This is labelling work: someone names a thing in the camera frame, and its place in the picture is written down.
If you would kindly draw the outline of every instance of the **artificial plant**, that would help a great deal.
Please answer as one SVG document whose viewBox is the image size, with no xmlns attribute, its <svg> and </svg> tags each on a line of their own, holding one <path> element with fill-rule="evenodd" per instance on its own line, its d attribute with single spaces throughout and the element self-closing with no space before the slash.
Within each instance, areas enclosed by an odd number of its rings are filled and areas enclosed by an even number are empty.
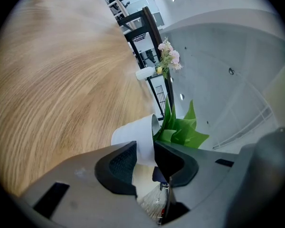
<svg viewBox="0 0 285 228">
<path fill-rule="evenodd" d="M 190 101 L 189 110 L 184 119 L 177 119 L 175 105 L 173 105 L 171 112 L 167 97 L 162 126 L 153 136 L 153 141 L 166 141 L 197 149 L 206 139 L 208 139 L 209 135 L 195 131 L 196 124 L 193 100 Z"/>
</svg>

